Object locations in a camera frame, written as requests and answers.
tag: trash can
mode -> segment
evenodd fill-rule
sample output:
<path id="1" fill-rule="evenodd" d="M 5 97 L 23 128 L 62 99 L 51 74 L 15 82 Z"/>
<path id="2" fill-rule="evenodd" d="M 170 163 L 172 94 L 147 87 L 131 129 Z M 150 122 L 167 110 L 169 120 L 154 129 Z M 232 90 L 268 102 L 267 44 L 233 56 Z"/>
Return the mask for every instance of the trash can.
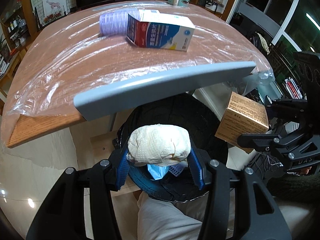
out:
<path id="1" fill-rule="evenodd" d="M 216 138 L 219 119 L 203 103 L 192 95 L 183 93 L 138 106 L 121 126 L 114 140 L 115 148 L 121 148 L 130 134 L 137 128 L 152 124 L 172 124 L 185 128 L 195 145 L 206 150 L 212 159 L 226 164 L 228 145 Z M 153 180 L 147 166 L 130 166 L 132 181 L 151 198 L 168 202 L 186 202 L 203 196 L 187 168 L 178 177 L 168 172 L 162 179 Z"/>

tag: paper towel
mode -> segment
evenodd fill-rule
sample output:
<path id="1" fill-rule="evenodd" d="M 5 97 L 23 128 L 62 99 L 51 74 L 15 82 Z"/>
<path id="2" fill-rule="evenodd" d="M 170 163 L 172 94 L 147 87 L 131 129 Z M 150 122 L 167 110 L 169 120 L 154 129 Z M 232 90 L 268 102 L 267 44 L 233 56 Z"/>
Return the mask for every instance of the paper towel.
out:
<path id="1" fill-rule="evenodd" d="M 185 160 L 191 150 L 186 129 L 166 124 L 146 125 L 134 130 L 128 141 L 127 159 L 136 166 L 164 167 Z"/>

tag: person's leg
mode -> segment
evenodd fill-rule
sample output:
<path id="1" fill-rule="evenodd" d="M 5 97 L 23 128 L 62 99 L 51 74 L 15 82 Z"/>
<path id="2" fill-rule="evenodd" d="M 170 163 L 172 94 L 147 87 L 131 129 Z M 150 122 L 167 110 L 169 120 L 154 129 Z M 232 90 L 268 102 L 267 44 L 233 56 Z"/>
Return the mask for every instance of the person's leg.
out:
<path id="1" fill-rule="evenodd" d="M 204 196 L 185 203 L 174 203 L 173 205 L 188 217 L 203 222 L 205 207 L 207 205 L 208 193 Z"/>
<path id="2" fill-rule="evenodd" d="M 278 198 L 275 201 L 289 227 L 293 239 L 305 233 L 312 224 L 313 219 L 316 219 L 314 214 L 318 205 L 285 201 Z"/>
<path id="3" fill-rule="evenodd" d="M 151 199 L 144 192 L 138 200 L 138 240 L 196 240 L 201 222 L 185 216 L 169 202 Z"/>

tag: gray plastic bar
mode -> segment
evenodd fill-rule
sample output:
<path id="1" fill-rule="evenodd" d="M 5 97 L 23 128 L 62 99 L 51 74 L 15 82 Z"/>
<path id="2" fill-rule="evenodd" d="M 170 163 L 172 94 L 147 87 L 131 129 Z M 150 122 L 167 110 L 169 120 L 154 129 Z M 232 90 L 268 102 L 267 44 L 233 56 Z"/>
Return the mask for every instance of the gray plastic bar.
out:
<path id="1" fill-rule="evenodd" d="M 186 91 L 245 77 L 256 64 L 225 62 L 146 74 L 77 94 L 73 103 L 82 116 L 94 120 Z"/>

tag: table edge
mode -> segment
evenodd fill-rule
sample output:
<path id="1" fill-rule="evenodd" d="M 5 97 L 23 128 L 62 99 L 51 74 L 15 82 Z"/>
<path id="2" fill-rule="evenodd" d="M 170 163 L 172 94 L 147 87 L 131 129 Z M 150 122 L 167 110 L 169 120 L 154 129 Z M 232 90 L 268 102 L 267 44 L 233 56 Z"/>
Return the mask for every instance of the table edge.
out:
<path id="1" fill-rule="evenodd" d="M 79 112 L 68 115 L 37 117 L 20 115 L 5 146 L 14 148 L 23 143 L 84 121 L 86 120 Z"/>

